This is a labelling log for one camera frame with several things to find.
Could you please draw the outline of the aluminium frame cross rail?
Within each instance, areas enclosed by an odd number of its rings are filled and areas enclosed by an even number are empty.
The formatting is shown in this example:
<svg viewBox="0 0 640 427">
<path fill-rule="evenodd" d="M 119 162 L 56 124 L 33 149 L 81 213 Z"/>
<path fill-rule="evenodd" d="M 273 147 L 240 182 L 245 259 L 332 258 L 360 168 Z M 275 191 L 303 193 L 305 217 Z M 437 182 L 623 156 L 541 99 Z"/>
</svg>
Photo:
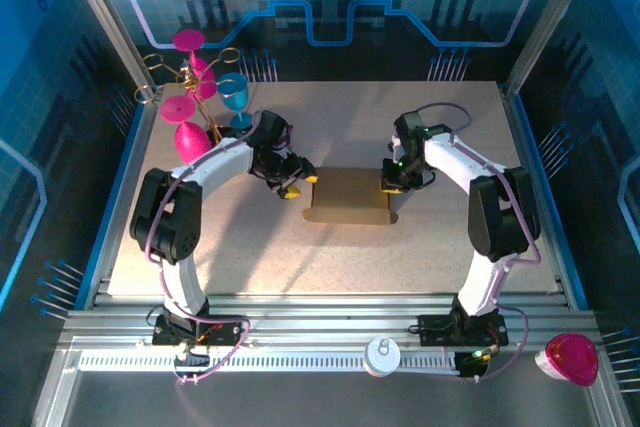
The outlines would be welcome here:
<svg viewBox="0 0 640 427">
<path fill-rule="evenodd" d="M 376 336 L 388 336 L 407 351 L 420 342 L 409 327 L 420 315 L 446 315 L 450 294 L 214 295 L 214 315 L 244 315 L 251 322 L 247 347 L 290 351 L 353 351 Z M 72 311 L 60 341 L 78 348 L 133 348 L 147 345 L 159 304 L 155 297 L 100 295 L 94 307 Z M 592 312 L 574 310 L 561 293 L 507 293 L 500 312 L 508 351 L 520 340 L 534 352 L 560 333 L 580 333 L 602 346 Z"/>
</svg>

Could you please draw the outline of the aluminium frame post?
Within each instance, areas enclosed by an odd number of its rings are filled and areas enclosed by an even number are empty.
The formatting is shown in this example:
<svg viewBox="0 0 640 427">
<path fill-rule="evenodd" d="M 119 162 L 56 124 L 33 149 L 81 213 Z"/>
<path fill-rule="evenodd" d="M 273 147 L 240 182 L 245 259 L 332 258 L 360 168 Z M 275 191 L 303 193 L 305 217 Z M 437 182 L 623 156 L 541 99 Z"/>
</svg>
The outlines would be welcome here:
<svg viewBox="0 0 640 427">
<path fill-rule="evenodd" d="M 547 1 L 507 79 L 505 87 L 505 98 L 507 100 L 514 99 L 524 86 L 572 1 Z"/>
<path fill-rule="evenodd" d="M 143 64 L 142 56 L 134 45 L 122 19 L 110 0 L 87 0 L 109 41 L 144 100 L 154 93 L 155 82 Z"/>
</svg>

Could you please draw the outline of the aluminium side rail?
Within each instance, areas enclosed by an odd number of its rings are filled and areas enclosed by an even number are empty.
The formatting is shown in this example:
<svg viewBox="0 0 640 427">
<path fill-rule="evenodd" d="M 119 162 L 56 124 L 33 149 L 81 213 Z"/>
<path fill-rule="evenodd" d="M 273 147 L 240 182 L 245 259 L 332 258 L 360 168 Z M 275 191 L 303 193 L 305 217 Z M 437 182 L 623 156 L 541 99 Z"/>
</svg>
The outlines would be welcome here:
<svg viewBox="0 0 640 427">
<path fill-rule="evenodd" d="M 498 89 L 514 144 L 522 164 L 529 169 L 539 210 L 542 237 L 547 244 L 550 262 L 564 288 L 565 297 L 574 310 L 589 310 L 590 305 L 569 246 L 553 193 L 545 173 L 524 104 L 518 94 L 507 95 L 507 85 Z"/>
<path fill-rule="evenodd" d="M 96 239 L 76 295 L 74 310 L 93 308 L 103 275 L 109 274 L 115 266 L 156 112 L 157 101 L 136 105 Z"/>
</svg>

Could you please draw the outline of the pink plastic goblet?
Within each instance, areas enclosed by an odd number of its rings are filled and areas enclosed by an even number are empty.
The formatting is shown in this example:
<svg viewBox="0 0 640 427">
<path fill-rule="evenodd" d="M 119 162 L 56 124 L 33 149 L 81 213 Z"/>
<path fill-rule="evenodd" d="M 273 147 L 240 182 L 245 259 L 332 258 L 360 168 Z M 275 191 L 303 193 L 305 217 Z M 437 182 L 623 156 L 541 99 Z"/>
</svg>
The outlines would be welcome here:
<svg viewBox="0 0 640 427">
<path fill-rule="evenodd" d="M 189 92 L 198 100 L 208 100 L 217 91 L 216 77 L 212 68 L 197 54 L 197 50 L 204 42 L 205 35 L 194 29 L 180 31 L 173 38 L 175 48 L 189 54 L 180 72 Z"/>
<path fill-rule="evenodd" d="M 184 163 L 198 159 L 213 148 L 203 127 L 191 121 L 196 112 L 195 101 L 187 95 L 173 95 L 161 102 L 163 120 L 175 124 L 174 145 Z"/>
</svg>

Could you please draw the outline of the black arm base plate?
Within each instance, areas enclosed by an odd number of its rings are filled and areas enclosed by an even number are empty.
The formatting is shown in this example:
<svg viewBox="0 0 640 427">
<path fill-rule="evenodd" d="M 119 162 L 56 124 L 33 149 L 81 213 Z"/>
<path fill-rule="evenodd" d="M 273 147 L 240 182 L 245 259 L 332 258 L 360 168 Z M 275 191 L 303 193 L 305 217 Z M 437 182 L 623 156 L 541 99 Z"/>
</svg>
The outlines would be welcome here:
<svg viewBox="0 0 640 427">
<path fill-rule="evenodd" d="M 505 319 L 497 311 L 469 318 L 449 315 L 421 315 L 410 331 L 419 336 L 422 347 L 507 346 Z"/>
<path fill-rule="evenodd" d="M 241 322 L 221 323 L 226 316 L 215 317 L 215 323 L 196 322 L 176 317 L 171 313 L 160 314 L 155 321 L 152 335 L 154 346 L 234 346 L 245 331 Z"/>
</svg>

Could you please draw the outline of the white pull-tab can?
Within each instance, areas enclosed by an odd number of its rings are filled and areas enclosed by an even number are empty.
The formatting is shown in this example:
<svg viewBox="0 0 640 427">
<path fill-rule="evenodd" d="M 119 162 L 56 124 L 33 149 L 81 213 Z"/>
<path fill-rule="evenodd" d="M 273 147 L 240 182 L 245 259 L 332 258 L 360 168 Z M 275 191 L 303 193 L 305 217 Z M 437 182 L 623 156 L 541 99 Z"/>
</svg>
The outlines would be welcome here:
<svg viewBox="0 0 640 427">
<path fill-rule="evenodd" d="M 376 337 L 365 347 L 364 369 L 374 377 L 386 377 L 394 373 L 401 361 L 401 352 L 389 337 Z"/>
</svg>

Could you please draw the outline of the brown cardboard paper box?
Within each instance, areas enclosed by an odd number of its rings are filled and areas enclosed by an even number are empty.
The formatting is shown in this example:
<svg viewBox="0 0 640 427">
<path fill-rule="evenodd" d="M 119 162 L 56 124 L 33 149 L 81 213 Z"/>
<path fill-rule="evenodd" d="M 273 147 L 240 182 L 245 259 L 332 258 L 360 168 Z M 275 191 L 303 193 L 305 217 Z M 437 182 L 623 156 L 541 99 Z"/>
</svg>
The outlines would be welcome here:
<svg viewBox="0 0 640 427">
<path fill-rule="evenodd" d="M 306 221 L 373 226 L 397 222 L 390 195 L 381 190 L 378 169 L 319 167 L 317 174 L 311 206 L 302 213 Z"/>
</svg>

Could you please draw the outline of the blue plastic goblet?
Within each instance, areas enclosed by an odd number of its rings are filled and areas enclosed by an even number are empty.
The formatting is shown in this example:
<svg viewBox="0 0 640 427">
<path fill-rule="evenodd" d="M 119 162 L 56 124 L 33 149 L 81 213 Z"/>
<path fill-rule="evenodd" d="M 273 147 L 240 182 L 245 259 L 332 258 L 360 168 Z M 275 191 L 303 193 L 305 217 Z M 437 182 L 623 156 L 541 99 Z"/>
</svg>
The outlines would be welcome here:
<svg viewBox="0 0 640 427">
<path fill-rule="evenodd" d="M 248 80 L 240 73 L 232 72 L 218 79 L 218 93 L 224 105 L 234 112 L 231 126 L 245 129 L 252 123 L 252 114 L 246 111 L 249 102 Z"/>
</svg>

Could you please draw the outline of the small controller board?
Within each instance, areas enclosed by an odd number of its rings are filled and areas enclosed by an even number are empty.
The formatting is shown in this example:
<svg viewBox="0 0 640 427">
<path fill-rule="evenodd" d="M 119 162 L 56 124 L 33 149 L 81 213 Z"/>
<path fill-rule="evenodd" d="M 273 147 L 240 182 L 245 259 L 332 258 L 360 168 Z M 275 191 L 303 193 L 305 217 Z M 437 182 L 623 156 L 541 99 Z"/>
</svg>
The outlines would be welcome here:
<svg viewBox="0 0 640 427">
<path fill-rule="evenodd" d="M 483 350 L 456 352 L 454 356 L 455 369 L 461 378 L 482 377 L 488 372 L 492 357 L 492 353 Z"/>
<path fill-rule="evenodd" d="M 178 352 L 173 360 L 173 367 L 177 372 L 202 372 L 210 366 L 211 358 L 208 354 L 182 351 Z"/>
</svg>

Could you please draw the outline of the red dome with white rim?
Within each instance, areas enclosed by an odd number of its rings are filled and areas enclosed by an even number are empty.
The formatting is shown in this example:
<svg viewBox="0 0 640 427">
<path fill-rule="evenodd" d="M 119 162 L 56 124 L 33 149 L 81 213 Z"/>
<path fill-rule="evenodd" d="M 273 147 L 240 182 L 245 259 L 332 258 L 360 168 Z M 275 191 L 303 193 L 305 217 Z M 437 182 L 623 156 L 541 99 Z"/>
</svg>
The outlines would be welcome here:
<svg viewBox="0 0 640 427">
<path fill-rule="evenodd" d="M 538 351 L 534 360 L 538 368 L 555 380 L 590 387 L 599 371 L 594 343 L 579 333 L 562 333 L 553 337 Z"/>
</svg>

